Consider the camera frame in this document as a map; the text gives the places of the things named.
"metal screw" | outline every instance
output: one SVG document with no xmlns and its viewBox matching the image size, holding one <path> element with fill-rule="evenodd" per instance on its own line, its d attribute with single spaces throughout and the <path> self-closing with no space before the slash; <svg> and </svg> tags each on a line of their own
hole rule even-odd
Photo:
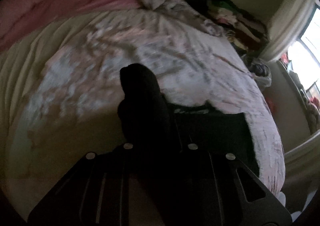
<svg viewBox="0 0 320 226">
<path fill-rule="evenodd" d="M 96 154 L 93 152 L 89 152 L 85 155 L 86 159 L 94 159 L 96 157 Z"/>
<path fill-rule="evenodd" d="M 132 149 L 133 145 L 131 143 L 126 143 L 126 144 L 123 145 L 123 148 L 124 149 Z"/>
<path fill-rule="evenodd" d="M 188 145 L 188 148 L 191 150 L 196 150 L 196 149 L 198 149 L 198 146 L 197 146 L 197 144 L 191 143 Z"/>
<path fill-rule="evenodd" d="M 226 158 L 229 159 L 229 160 L 235 160 L 236 159 L 236 156 L 232 153 L 228 153 L 226 154 Z"/>
</svg>

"window frame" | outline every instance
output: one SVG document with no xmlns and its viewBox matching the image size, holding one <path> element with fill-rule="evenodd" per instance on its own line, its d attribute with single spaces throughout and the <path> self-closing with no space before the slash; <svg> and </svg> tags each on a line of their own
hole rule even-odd
<svg viewBox="0 0 320 226">
<path fill-rule="evenodd" d="M 301 37 L 303 36 L 303 34 L 306 32 L 307 28 L 309 27 L 311 20 L 316 12 L 316 10 L 319 9 L 320 10 L 320 6 L 315 4 L 315 7 L 312 10 L 312 13 L 306 23 L 306 25 L 304 26 L 304 28 L 302 29 L 302 31 L 300 32 L 298 38 L 296 41 L 298 41 L 299 43 L 301 43 L 303 45 L 303 47 L 309 52 L 309 54 L 311 55 L 312 59 L 318 64 L 318 66 L 320 67 L 320 62 L 318 61 L 318 59 L 316 58 L 316 56 L 312 53 L 312 51 L 307 47 L 307 45 L 302 41 Z"/>
</svg>

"bed sheet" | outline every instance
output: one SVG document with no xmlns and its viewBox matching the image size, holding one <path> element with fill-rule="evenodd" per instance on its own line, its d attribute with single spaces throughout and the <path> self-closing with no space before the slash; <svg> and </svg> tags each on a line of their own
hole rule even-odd
<svg viewBox="0 0 320 226">
<path fill-rule="evenodd" d="M 124 142 L 116 114 L 124 97 L 119 70 L 135 62 L 156 74 L 171 102 L 209 100 L 224 113 L 244 112 L 260 180 L 278 194 L 285 176 L 281 139 L 227 39 L 156 12 L 121 10 L 52 23 L 0 57 L 7 88 L 1 126 L 9 132 L 2 189 L 23 218 L 86 152 Z"/>
</svg>

